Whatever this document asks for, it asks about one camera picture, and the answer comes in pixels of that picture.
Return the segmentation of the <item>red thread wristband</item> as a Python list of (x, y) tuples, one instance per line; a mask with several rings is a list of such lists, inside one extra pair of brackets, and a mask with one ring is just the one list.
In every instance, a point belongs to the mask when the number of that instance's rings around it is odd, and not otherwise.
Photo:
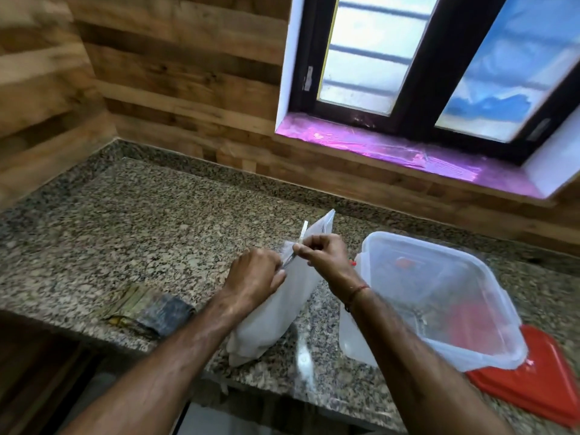
[(368, 285), (359, 285), (352, 290), (352, 292), (348, 295), (346, 301), (343, 303), (344, 309), (347, 313), (352, 312), (352, 305), (356, 299), (356, 297), (363, 291), (370, 289)]

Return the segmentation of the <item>person's left hand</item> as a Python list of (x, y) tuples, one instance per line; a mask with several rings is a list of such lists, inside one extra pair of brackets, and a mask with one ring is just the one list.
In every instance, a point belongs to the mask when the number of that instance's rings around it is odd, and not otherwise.
[(274, 292), (268, 292), (269, 259), (266, 248), (249, 248), (231, 264), (223, 291), (250, 310), (263, 304)]

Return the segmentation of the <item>red container lid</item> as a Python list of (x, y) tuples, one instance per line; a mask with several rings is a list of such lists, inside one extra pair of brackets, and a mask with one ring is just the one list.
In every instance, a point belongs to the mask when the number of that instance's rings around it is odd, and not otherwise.
[(555, 339), (544, 331), (522, 325), (528, 357), (515, 370), (494, 367), (466, 373), (476, 388), (561, 426), (580, 425), (580, 390)]

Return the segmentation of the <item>white plastic bag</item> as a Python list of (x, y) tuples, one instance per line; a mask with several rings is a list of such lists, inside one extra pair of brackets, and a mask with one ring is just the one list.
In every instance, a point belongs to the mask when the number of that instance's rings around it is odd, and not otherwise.
[(228, 365), (242, 366), (261, 358), (298, 318), (323, 278), (307, 261), (294, 255), (294, 241), (279, 248), (286, 278), (263, 304), (230, 334), (226, 352)]

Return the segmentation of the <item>clear plastic container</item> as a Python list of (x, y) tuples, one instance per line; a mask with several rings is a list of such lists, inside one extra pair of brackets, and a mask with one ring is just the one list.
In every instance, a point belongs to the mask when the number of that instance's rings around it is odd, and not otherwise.
[(528, 346), (516, 307), (474, 255), (376, 231), (362, 242), (354, 268), (459, 372), (514, 370), (525, 362)]

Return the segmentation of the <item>person's right forearm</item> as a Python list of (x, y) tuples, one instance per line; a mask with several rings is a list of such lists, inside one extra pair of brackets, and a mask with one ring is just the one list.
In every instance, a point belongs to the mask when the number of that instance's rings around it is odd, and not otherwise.
[(351, 316), (409, 435), (516, 435), (463, 375), (371, 289), (356, 297)]

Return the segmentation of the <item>person's left forearm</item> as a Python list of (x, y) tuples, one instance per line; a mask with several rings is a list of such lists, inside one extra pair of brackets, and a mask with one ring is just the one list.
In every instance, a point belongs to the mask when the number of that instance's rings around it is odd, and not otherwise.
[(192, 381), (230, 332), (271, 294), (270, 289), (223, 288), (84, 409), (62, 435), (168, 435)]

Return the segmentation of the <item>folded dark cloth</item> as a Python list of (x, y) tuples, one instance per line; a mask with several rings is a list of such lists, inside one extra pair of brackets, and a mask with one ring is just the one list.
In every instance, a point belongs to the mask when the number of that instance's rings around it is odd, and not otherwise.
[(165, 339), (195, 315), (192, 305), (146, 285), (126, 285), (118, 300), (99, 312), (108, 324), (153, 340)]

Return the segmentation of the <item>purple film window sill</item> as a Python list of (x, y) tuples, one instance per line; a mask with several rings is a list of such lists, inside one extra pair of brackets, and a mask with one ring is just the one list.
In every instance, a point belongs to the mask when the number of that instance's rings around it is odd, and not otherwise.
[(495, 191), (546, 199), (521, 167), (484, 155), (408, 141), (301, 113), (277, 118), (275, 134)]

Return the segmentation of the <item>dark framed window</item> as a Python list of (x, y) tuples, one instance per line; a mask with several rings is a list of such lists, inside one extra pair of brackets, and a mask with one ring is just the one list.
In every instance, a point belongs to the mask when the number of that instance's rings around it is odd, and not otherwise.
[(290, 112), (522, 165), (580, 111), (580, 0), (304, 0)]

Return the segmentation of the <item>person's right hand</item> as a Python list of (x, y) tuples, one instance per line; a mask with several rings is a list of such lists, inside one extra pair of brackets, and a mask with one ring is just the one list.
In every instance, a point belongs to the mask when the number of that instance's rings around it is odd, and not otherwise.
[(346, 244), (337, 234), (311, 235), (293, 245), (294, 254), (308, 262), (323, 277), (330, 291), (344, 304), (366, 283), (354, 270)]

